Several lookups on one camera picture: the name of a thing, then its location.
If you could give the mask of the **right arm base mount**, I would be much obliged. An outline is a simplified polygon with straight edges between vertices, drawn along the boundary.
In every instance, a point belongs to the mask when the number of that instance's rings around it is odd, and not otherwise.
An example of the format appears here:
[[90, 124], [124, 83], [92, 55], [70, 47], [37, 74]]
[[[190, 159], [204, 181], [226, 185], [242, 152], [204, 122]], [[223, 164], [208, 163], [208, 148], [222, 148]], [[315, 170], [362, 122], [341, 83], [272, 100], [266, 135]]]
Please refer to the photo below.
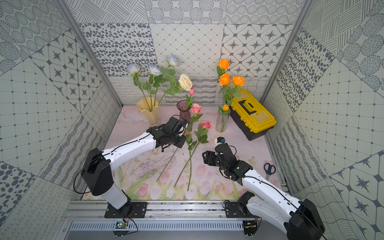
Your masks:
[[256, 215], [251, 214], [247, 204], [255, 194], [249, 191], [240, 196], [236, 202], [225, 200], [222, 206], [226, 212], [226, 218], [256, 218]]

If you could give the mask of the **pink tulip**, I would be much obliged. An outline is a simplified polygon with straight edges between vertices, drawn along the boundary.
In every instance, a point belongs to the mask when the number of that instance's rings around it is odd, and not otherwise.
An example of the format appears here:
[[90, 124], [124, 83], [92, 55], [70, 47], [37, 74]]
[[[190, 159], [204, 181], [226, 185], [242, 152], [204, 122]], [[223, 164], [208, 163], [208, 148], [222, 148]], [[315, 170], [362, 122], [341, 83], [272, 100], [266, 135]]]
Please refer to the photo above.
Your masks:
[[194, 88], [191, 88], [188, 93], [186, 94], [186, 100], [187, 100], [187, 103], [186, 103], [186, 109], [189, 110], [191, 105], [193, 104], [194, 102], [194, 98], [193, 98], [193, 95], [195, 94], [195, 89]]

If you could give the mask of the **yellow tulip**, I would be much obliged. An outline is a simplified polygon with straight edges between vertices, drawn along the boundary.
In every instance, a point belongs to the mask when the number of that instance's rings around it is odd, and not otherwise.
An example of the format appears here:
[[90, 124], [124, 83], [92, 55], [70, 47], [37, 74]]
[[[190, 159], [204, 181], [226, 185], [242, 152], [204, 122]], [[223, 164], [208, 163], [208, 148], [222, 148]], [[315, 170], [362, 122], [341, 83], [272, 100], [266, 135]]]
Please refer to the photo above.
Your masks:
[[223, 116], [227, 116], [230, 114], [230, 106], [225, 104], [223, 106], [219, 106], [219, 114]]

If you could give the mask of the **orange rose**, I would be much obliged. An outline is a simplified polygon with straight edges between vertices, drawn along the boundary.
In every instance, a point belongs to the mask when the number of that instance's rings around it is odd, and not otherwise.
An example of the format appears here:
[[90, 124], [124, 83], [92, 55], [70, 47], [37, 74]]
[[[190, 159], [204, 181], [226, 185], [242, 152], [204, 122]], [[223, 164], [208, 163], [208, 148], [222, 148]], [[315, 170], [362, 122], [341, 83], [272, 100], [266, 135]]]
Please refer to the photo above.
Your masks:
[[232, 85], [231, 85], [231, 99], [238, 97], [240, 95], [239, 90], [244, 86], [245, 78], [240, 76], [232, 77]]
[[230, 88], [230, 75], [223, 74], [219, 77], [219, 85], [221, 86], [220, 93], [222, 94], [223, 104], [227, 104], [231, 98], [231, 88]]
[[220, 60], [217, 66], [218, 76], [221, 77], [222, 75], [224, 75], [229, 66], [230, 62], [227, 59]]

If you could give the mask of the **pink rose pair stem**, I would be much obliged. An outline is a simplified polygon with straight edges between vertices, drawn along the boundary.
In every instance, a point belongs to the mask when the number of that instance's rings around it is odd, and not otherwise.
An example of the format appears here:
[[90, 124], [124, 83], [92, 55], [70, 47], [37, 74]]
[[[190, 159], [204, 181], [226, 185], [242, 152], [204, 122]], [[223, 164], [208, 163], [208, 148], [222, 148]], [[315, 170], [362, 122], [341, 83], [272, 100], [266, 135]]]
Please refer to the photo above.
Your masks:
[[181, 172], [180, 172], [180, 174], [176, 180], [174, 187], [176, 187], [177, 183], [179, 182], [185, 168], [188, 165], [190, 165], [190, 175], [189, 175], [187, 191], [189, 190], [190, 184], [191, 184], [191, 177], [192, 177], [192, 157], [193, 157], [194, 153], [196, 152], [199, 145], [207, 144], [209, 142], [208, 141], [208, 131], [210, 128], [211, 128], [211, 123], [209, 121], [202, 121], [198, 125], [198, 130], [194, 131], [194, 134], [196, 136], [196, 140], [193, 139], [191, 133], [188, 133], [186, 135], [188, 151], [189, 151], [189, 158], [188, 158], [187, 162], [185, 163], [184, 167], [182, 168], [182, 170], [181, 170]]

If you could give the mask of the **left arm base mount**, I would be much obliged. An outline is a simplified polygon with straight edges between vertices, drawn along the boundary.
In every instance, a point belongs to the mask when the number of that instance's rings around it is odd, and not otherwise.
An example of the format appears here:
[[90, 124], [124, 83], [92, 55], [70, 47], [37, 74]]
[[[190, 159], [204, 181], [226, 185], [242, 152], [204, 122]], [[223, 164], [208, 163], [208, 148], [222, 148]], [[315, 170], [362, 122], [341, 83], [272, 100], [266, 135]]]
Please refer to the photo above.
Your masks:
[[128, 201], [120, 209], [116, 209], [108, 203], [104, 217], [106, 219], [143, 219], [147, 211], [147, 206], [147, 202], [132, 202], [128, 197]]

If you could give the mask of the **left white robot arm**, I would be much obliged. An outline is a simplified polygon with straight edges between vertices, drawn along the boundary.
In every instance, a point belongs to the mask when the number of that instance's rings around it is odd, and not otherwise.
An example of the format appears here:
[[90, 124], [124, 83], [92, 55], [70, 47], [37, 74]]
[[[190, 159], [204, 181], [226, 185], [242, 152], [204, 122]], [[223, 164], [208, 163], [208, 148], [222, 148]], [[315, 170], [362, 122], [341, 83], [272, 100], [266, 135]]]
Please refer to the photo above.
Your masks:
[[164, 150], [172, 145], [182, 148], [186, 141], [184, 133], [188, 125], [185, 119], [171, 117], [166, 124], [151, 127], [120, 146], [103, 151], [95, 148], [88, 153], [79, 174], [93, 196], [102, 196], [110, 206], [121, 210], [131, 200], [115, 184], [113, 171], [147, 151], [156, 148]]

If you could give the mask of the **pink rose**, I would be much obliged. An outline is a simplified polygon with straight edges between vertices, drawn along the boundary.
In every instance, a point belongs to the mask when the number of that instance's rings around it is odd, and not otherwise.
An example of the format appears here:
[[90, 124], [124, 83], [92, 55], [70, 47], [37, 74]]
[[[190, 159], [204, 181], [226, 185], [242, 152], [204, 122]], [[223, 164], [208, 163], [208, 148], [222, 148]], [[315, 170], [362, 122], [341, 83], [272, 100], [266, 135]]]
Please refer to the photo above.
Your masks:
[[183, 107], [185, 104], [186, 110], [180, 110], [181, 119], [185, 119], [187, 121], [187, 124], [185, 126], [185, 129], [183, 131], [182, 136], [187, 137], [186, 143], [190, 145], [189, 137], [191, 139], [191, 131], [193, 128], [193, 124], [198, 121], [198, 119], [202, 116], [202, 114], [199, 115], [199, 112], [201, 111], [201, 106], [199, 104], [190, 104], [187, 101], [181, 101], [181, 104], [178, 103], [181, 107]]

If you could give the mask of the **white-blue rose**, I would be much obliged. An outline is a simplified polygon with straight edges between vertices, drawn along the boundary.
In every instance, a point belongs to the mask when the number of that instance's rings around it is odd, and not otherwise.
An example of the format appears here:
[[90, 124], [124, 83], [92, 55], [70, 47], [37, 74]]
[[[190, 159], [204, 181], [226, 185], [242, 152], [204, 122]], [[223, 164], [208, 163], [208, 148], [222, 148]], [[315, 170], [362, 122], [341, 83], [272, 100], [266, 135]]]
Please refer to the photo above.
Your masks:
[[151, 97], [152, 108], [156, 105], [158, 88], [162, 86], [167, 80], [163, 77], [163, 72], [158, 67], [149, 65], [148, 67], [150, 78], [149, 78], [149, 94]]
[[179, 65], [179, 61], [176, 57], [173, 55], [169, 55], [168, 58], [166, 59], [167, 67], [166, 68], [161, 68], [163, 72], [164, 77], [172, 77], [174, 78], [176, 75], [175, 67]]
[[153, 110], [151, 105], [151, 100], [148, 100], [147, 97], [150, 97], [149, 94], [149, 82], [142, 83], [140, 81], [140, 66], [136, 63], [131, 64], [127, 67], [127, 72], [131, 75], [134, 85], [139, 88], [139, 90], [142, 92], [144, 96], [145, 103], [148, 107], [148, 110], [151, 112]]

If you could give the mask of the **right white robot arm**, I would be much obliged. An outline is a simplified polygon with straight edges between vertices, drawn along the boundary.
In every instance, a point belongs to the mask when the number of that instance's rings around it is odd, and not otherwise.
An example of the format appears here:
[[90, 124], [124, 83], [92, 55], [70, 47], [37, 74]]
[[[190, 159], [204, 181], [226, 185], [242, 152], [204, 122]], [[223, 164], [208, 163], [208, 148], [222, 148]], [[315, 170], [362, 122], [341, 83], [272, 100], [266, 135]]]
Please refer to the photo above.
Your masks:
[[202, 154], [204, 163], [218, 167], [222, 175], [247, 189], [237, 202], [224, 204], [228, 218], [258, 217], [286, 234], [290, 240], [320, 240], [325, 226], [308, 199], [301, 201], [276, 188], [251, 165], [237, 160], [230, 146], [217, 143], [215, 151]]

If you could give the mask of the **cream white rose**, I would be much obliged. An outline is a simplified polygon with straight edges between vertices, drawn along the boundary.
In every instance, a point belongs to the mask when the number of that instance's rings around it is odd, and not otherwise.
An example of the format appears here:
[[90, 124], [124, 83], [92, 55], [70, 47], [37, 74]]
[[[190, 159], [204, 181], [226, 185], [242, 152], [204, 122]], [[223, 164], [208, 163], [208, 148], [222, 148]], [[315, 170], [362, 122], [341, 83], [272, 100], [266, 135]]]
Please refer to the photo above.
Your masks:
[[180, 94], [181, 90], [188, 93], [188, 91], [193, 87], [191, 79], [186, 74], [182, 74], [177, 82], [175, 78], [170, 77], [169, 82], [170, 85], [167, 87], [160, 100], [158, 100], [159, 104], [162, 102], [165, 95], [175, 96], [176, 94]]

